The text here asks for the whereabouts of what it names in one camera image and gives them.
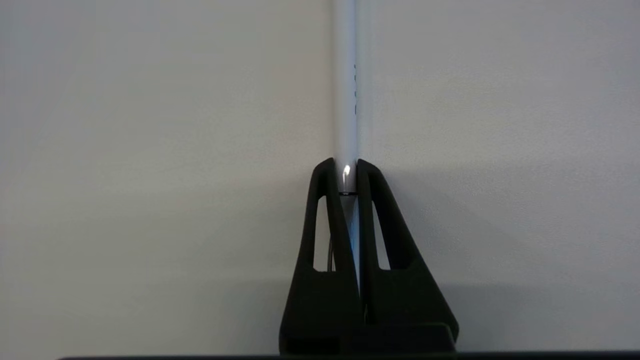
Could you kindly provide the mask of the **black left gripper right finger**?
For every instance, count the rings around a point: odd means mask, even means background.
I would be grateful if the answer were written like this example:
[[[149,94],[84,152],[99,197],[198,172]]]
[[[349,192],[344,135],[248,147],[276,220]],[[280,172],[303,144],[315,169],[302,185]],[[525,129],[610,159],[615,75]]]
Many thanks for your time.
[[[414,241],[382,171],[357,162],[358,344],[367,353],[454,353],[459,325]]]

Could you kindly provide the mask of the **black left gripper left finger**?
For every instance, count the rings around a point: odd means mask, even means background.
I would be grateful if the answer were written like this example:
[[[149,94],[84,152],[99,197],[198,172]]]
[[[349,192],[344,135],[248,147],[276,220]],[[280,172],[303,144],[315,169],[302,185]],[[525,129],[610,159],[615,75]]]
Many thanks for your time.
[[[326,200],[333,271],[314,268],[318,203]],[[336,162],[330,157],[312,171],[285,310],[279,326],[279,353],[283,356],[347,354],[351,337],[362,325],[354,255],[345,212],[338,191]]]

